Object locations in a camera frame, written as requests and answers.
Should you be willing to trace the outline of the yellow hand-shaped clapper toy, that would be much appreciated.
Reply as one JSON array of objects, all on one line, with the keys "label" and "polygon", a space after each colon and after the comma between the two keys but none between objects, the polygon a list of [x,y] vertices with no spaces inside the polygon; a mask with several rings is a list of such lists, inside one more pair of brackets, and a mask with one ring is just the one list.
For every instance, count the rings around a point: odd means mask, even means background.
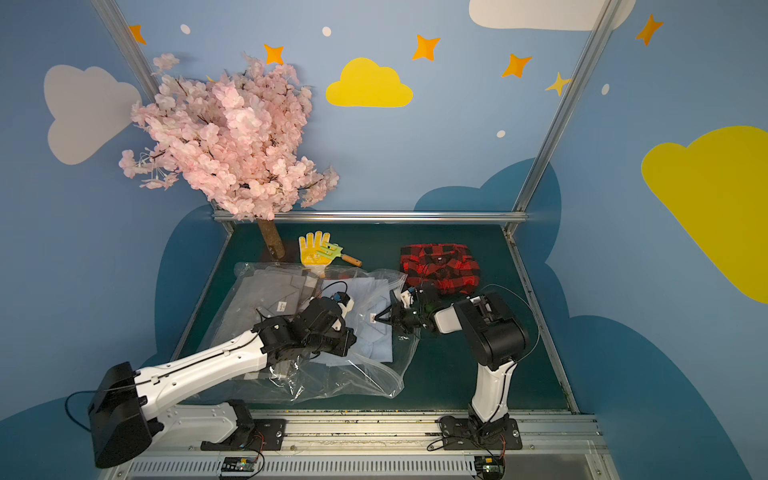
[{"label": "yellow hand-shaped clapper toy", "polygon": [[343,252],[343,248],[330,241],[330,234],[323,231],[306,233],[298,238],[300,261],[306,267],[328,266],[334,260],[360,268],[362,261]]}]

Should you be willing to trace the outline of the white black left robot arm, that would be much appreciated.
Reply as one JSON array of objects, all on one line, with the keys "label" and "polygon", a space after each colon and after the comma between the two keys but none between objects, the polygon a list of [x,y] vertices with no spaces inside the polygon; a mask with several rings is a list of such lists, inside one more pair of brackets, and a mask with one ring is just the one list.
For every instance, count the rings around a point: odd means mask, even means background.
[{"label": "white black left robot arm", "polygon": [[128,362],[111,367],[87,408],[95,466],[116,467],[142,454],[169,429],[161,414],[204,390],[316,353],[346,356],[356,342],[346,325],[353,306],[344,292],[313,298],[292,317],[268,317],[188,357],[140,370]]}]

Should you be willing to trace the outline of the grey shirt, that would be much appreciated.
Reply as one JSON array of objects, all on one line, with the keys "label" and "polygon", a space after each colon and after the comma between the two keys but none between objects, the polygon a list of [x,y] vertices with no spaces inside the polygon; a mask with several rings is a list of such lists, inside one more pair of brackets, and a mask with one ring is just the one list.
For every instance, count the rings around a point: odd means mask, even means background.
[{"label": "grey shirt", "polygon": [[222,305],[214,338],[231,340],[275,316],[292,316],[312,296],[319,278],[309,273],[257,269],[242,275]]}]

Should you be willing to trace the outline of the clear plastic vacuum bag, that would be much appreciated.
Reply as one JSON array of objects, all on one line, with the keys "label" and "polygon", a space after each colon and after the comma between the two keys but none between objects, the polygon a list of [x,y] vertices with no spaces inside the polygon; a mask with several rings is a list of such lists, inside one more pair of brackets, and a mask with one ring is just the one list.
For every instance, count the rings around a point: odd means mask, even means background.
[{"label": "clear plastic vacuum bag", "polygon": [[194,402],[394,398],[404,389],[419,336],[389,323],[405,284],[403,273],[280,263],[239,263],[234,273],[234,286],[200,346],[208,349],[255,331],[267,365],[194,395]]}]

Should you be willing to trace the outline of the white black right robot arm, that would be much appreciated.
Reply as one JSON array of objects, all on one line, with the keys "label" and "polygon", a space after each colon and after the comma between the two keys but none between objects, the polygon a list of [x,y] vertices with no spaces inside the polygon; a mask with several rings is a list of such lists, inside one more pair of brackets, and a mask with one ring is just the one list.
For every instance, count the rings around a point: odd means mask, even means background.
[{"label": "white black right robot arm", "polygon": [[511,377],[535,343],[500,293],[487,291],[447,304],[438,298],[433,285],[409,287],[392,293],[390,304],[374,314],[372,321],[405,335],[422,330],[441,335],[462,333],[477,362],[478,375],[468,419],[461,427],[477,440],[506,433],[511,426]]}]

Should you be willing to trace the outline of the aluminium table frame rail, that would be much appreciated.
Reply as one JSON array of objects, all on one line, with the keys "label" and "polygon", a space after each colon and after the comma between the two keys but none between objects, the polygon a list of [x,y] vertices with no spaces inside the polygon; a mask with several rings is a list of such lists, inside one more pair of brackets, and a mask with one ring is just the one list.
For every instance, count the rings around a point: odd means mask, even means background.
[{"label": "aluminium table frame rail", "polygon": [[356,223],[356,224],[519,224],[524,212],[427,212],[427,211],[291,211],[275,215],[283,223]]}]

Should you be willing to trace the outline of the light blue shirt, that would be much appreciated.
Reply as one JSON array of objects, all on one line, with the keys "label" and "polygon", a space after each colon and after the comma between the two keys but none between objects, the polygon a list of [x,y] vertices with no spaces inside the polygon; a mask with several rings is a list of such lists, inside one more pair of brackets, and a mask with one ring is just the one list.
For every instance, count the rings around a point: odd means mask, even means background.
[{"label": "light blue shirt", "polygon": [[347,359],[363,357],[380,363],[393,360],[392,331],[381,331],[374,326],[374,316],[390,305],[389,282],[369,277],[343,281],[324,281],[325,296],[346,291],[354,302],[345,318],[346,325],[354,330],[357,341],[349,354],[342,358],[322,353],[313,363],[327,366],[344,365]]}]

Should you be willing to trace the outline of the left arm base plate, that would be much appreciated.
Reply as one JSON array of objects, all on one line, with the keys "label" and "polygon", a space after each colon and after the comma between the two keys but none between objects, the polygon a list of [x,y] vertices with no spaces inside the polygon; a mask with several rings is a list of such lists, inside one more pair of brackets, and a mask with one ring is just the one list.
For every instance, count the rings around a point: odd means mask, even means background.
[{"label": "left arm base plate", "polygon": [[280,451],[285,438],[284,419],[256,419],[238,424],[221,442],[203,441],[202,451]]}]

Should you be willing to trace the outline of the red black plaid shirt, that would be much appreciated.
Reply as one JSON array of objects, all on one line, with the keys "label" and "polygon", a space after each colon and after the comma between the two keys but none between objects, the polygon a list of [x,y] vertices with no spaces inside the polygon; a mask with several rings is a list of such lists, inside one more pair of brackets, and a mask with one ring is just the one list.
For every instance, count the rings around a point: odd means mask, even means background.
[{"label": "red black plaid shirt", "polygon": [[472,294],[480,286],[481,269],[462,244],[413,244],[400,250],[401,271],[408,287],[435,286],[440,295]]}]

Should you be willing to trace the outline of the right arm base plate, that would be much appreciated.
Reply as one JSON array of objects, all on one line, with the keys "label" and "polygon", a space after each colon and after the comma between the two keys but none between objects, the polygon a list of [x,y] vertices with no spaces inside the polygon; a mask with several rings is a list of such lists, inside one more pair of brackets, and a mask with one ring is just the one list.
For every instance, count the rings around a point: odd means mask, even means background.
[{"label": "right arm base plate", "polygon": [[491,423],[474,417],[443,416],[437,421],[442,447],[447,450],[521,450],[522,434],[515,419],[504,415]]}]

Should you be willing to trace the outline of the pink blossom artificial tree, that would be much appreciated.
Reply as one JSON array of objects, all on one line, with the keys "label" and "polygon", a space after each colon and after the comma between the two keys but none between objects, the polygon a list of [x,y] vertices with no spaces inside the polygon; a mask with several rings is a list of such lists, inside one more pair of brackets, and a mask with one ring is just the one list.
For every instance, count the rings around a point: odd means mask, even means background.
[{"label": "pink blossom artificial tree", "polygon": [[132,106],[131,120],[155,145],[123,151],[119,166],[150,190],[184,180],[235,219],[257,222],[268,255],[284,260],[276,215],[319,203],[339,175],[298,152],[313,104],[295,68],[245,61],[242,72],[198,81],[172,75],[179,63],[173,54],[154,58],[158,92],[153,102]]}]

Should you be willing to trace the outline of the left green circuit board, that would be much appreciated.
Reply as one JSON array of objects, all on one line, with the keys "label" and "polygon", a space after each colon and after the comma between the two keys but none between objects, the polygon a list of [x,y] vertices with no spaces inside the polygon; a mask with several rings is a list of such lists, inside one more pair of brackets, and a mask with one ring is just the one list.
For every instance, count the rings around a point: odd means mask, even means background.
[{"label": "left green circuit board", "polygon": [[252,456],[228,456],[220,465],[220,479],[251,479],[261,468],[261,461]]}]

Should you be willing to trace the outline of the right green circuit board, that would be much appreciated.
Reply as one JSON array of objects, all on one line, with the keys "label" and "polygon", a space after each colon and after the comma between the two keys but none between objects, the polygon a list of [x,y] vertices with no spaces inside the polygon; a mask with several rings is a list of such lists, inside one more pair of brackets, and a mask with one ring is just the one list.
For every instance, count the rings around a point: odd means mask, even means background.
[{"label": "right green circuit board", "polygon": [[478,480],[501,480],[505,471],[503,461],[494,456],[475,456],[474,468]]}]

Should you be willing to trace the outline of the green circuit board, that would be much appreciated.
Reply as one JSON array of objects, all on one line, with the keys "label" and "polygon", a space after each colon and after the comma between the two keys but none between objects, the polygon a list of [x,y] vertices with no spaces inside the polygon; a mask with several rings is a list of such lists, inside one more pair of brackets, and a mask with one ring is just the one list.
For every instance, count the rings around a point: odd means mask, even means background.
[{"label": "green circuit board", "polygon": [[228,456],[220,465],[220,479],[251,479],[261,468],[261,461],[252,456]]},{"label": "green circuit board", "polygon": [[501,480],[505,471],[503,461],[494,456],[475,456],[474,468],[478,480]]}]

